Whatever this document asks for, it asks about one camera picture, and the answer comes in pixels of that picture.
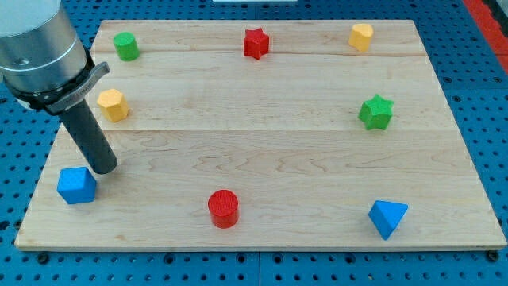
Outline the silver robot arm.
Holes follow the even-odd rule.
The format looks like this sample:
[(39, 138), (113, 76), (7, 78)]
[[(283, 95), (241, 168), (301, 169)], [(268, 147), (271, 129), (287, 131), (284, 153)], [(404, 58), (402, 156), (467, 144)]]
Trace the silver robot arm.
[(19, 100), (56, 101), (86, 65), (61, 0), (1, 0), (1, 80)]

